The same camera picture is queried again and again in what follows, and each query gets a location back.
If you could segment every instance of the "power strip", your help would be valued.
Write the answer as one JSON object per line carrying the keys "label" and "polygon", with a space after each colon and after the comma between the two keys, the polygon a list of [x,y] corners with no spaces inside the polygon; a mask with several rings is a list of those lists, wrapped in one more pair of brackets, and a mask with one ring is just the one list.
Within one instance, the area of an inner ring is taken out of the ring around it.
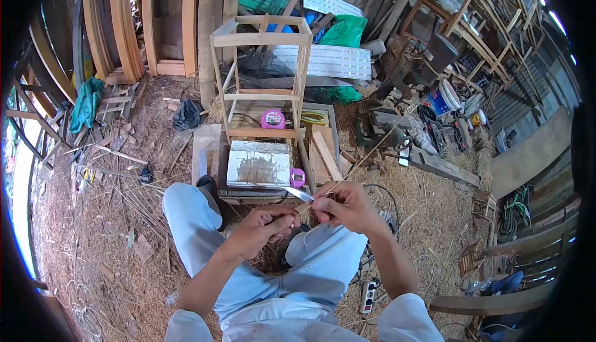
{"label": "power strip", "polygon": [[362,286],[362,304],[360,305],[360,312],[367,314],[373,310],[374,294],[377,288],[375,281],[365,281]]}

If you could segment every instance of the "light blue pants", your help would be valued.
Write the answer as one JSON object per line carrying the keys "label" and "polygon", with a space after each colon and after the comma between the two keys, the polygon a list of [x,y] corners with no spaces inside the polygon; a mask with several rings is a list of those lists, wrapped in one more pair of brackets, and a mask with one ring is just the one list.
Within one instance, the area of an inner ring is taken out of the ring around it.
{"label": "light blue pants", "polygon": [[[224,241],[217,231],[222,218],[213,197],[204,189],[184,183],[169,186],[163,212],[190,277],[194,277]],[[294,237],[286,251],[293,268],[283,276],[267,276],[244,262],[223,287],[215,312],[223,320],[253,303],[273,297],[314,301],[333,309],[358,270],[367,244],[363,234],[344,226],[318,225]]]}

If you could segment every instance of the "black plastic bag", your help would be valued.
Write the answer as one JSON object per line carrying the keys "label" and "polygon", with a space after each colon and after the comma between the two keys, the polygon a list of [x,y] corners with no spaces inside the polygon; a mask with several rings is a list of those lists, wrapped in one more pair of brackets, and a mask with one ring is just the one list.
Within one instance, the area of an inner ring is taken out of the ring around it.
{"label": "black plastic bag", "polygon": [[178,110],[172,119],[172,127],[175,131],[193,130],[205,122],[205,115],[199,115],[203,111],[200,103],[186,99],[178,106]]}

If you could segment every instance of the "black cable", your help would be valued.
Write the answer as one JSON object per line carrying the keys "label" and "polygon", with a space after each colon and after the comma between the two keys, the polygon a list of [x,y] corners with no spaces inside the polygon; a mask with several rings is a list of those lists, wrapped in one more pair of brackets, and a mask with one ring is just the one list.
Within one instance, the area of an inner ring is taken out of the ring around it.
{"label": "black cable", "polygon": [[395,207],[395,223],[397,224],[397,227],[395,227],[395,231],[398,233],[395,236],[395,239],[399,242],[399,211],[398,211],[398,204],[395,201],[395,197],[393,197],[393,194],[391,192],[389,192],[388,189],[386,189],[385,187],[383,187],[382,185],[379,184],[375,184],[375,183],[366,183],[362,185],[362,188],[365,187],[378,187],[383,189],[385,192],[387,192],[389,194],[389,197],[391,197],[391,200],[393,200],[393,206]]}

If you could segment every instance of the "pliers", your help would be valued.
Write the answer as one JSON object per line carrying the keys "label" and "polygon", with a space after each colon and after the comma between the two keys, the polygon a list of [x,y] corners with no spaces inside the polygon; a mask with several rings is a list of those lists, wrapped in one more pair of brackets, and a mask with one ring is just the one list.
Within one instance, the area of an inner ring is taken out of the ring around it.
{"label": "pliers", "polygon": [[323,121],[325,117],[320,113],[315,112],[302,112],[300,120],[304,123],[320,124],[325,126],[326,123]]}

